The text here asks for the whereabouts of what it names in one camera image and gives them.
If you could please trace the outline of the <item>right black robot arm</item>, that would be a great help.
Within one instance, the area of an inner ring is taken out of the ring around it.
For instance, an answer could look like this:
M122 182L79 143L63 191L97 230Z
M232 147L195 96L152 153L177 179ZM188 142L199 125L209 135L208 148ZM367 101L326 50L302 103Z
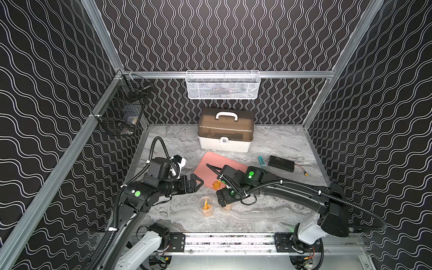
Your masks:
M225 187L217 191L220 206L241 202L259 195L272 196L304 206L314 214L295 226L291 242L295 245L312 245L325 236L347 237L351 229L384 231L386 221L370 210L347 201L337 184L329 187L314 186L279 177L259 167L249 166L246 171L228 165L219 168L206 165ZM358 225L349 222L349 210L356 209L374 220L378 226Z

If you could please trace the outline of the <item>orange swirl cookie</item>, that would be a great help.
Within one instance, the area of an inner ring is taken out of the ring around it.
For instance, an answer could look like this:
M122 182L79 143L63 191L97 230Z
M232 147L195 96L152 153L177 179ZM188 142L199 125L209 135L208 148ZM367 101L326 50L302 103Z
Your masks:
M215 181L215 182L213 182L212 187L213 187L215 190L219 190L220 187L221 187L221 181Z

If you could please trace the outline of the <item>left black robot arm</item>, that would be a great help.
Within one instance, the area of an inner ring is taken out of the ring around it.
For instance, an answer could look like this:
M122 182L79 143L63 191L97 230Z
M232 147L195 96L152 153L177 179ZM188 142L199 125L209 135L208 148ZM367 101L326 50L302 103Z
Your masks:
M145 167L121 187L115 199L111 224L84 269L114 269L133 229L151 208L163 204L161 197L170 202L174 196L199 191L204 181L194 174L183 175L182 162L181 156L169 155L161 137L153 139Z

